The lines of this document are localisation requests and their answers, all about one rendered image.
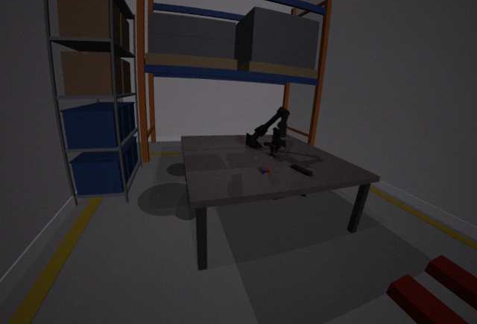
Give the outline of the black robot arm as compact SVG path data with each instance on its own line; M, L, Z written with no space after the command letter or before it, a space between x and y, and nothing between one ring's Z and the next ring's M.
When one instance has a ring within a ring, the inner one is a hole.
M264 136L267 131L268 131L268 128L276 121L279 119L279 117L281 117L281 120L280 122L278 123L278 128L275 127L273 130L274 130L274 134L273 136L279 136L279 137L285 137L286 135L286 127L287 127L287 119L288 119L288 116L290 115L290 112L288 110L286 110L284 107L280 107L278 110L277 110L277 113L276 115L271 118L266 124L263 124L259 127L257 127L255 129L255 133L253 134L253 137L255 139L258 139L260 136ZM280 146L283 146L285 144L285 140L282 140L282 138L278 139L276 138L275 140L275 144L277 144L279 147Z

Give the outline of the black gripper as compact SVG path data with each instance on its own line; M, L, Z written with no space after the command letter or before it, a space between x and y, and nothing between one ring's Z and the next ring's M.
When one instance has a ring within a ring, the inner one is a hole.
M275 148L275 153L277 153L278 150L281 148L281 146L279 147L277 144L275 144L276 138L280 139L279 136L273 136L272 138L273 138L272 142L271 142L271 143L270 143L270 142L265 142L265 143L264 143L264 146L270 147L271 152L272 152L272 155L273 155L273 154L274 154L274 148ZM274 147L274 146L275 146L275 147Z

